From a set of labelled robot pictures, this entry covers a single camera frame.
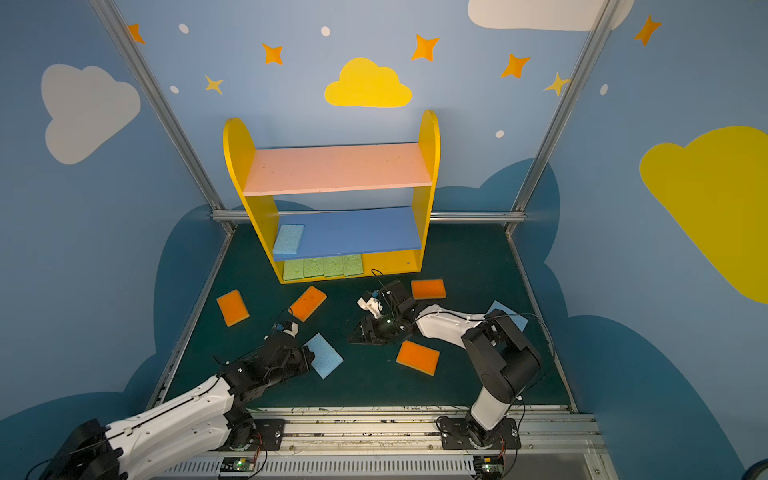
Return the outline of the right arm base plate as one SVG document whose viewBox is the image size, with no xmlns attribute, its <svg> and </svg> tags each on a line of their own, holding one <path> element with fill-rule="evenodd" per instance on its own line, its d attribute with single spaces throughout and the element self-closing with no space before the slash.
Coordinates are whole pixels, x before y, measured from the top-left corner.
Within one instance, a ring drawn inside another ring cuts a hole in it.
<svg viewBox="0 0 768 480">
<path fill-rule="evenodd" d="M 439 416 L 435 425 L 444 450 L 517 450 L 521 440 L 517 423 L 505 417 L 491 430 L 469 417 Z"/>
</svg>

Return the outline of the blue sponge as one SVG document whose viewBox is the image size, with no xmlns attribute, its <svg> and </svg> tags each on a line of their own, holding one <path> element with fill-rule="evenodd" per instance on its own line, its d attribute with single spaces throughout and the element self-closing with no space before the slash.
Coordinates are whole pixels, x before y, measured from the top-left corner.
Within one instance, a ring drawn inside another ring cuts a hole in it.
<svg viewBox="0 0 768 480">
<path fill-rule="evenodd" d="M 305 346 L 314 355 L 311 366 L 321 379 L 326 379 L 343 362 L 341 355 L 320 333 L 313 336 Z"/>
<path fill-rule="evenodd" d="M 272 249 L 277 255 L 296 255 L 299 251 L 304 226 L 302 224 L 281 225 Z"/>
<path fill-rule="evenodd" d="M 513 309 L 507 307 L 506 305 L 502 304 L 498 300 L 495 300 L 491 306 L 489 307 L 486 314 L 490 316 L 494 311 L 501 311 L 505 315 L 509 316 L 512 322 L 517 326 L 517 328 L 523 332 L 528 325 L 528 320 L 515 312 Z"/>
</svg>

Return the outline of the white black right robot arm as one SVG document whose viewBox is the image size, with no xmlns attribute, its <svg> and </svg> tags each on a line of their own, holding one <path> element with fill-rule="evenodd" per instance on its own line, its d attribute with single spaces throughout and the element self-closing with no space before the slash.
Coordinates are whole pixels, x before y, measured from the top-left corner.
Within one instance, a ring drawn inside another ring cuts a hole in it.
<svg viewBox="0 0 768 480">
<path fill-rule="evenodd" d="M 481 449 L 508 442 L 502 430 L 507 411 L 543 369 L 541 355 L 508 313 L 449 310 L 416 299 L 398 280 L 363 294 L 357 305 L 364 316 L 350 335 L 352 344 L 385 345 L 419 334 L 464 349 L 481 390 L 458 432 L 447 436 Z"/>
</svg>

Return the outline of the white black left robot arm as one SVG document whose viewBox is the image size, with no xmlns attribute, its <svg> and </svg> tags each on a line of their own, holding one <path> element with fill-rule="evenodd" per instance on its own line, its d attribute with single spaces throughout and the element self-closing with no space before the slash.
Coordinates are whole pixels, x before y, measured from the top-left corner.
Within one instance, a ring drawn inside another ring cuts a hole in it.
<svg viewBox="0 0 768 480">
<path fill-rule="evenodd" d="M 77 426 L 58 452 L 39 463 L 43 479 L 150 479 L 166 469 L 253 437 L 248 403 L 266 389 L 311 369 L 314 353 L 288 331 L 273 331 L 261 347 L 188 392 L 123 420 Z"/>
</svg>

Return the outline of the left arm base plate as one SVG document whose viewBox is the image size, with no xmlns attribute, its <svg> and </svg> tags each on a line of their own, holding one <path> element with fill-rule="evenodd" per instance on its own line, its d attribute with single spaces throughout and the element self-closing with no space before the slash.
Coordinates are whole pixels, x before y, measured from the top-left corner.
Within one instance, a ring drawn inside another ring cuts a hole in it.
<svg viewBox="0 0 768 480">
<path fill-rule="evenodd" d="M 229 438 L 229 448 L 234 451 L 266 451 L 281 448 L 286 421 L 279 418 L 254 418 L 236 427 Z"/>
</svg>

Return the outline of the green sponge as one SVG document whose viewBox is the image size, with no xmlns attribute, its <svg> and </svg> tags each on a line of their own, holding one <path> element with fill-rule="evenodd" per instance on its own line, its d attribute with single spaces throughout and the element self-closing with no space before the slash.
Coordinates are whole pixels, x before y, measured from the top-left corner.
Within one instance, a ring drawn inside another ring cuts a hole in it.
<svg viewBox="0 0 768 480">
<path fill-rule="evenodd" d="M 303 277 L 317 278 L 325 276 L 325 259 L 308 258 L 303 260 Z"/>
<path fill-rule="evenodd" d="M 345 277 L 355 277 L 365 273 L 363 259 L 360 254 L 343 256 L 342 268 Z"/>
<path fill-rule="evenodd" d="M 342 256 L 332 256 L 323 258 L 323 275 L 326 278 L 339 277 L 344 275 L 344 260 Z"/>
<path fill-rule="evenodd" d="M 284 281 L 298 281 L 305 278 L 304 274 L 304 260 L 303 259 L 291 259 L 285 260 L 283 264 L 283 276 Z"/>
</svg>

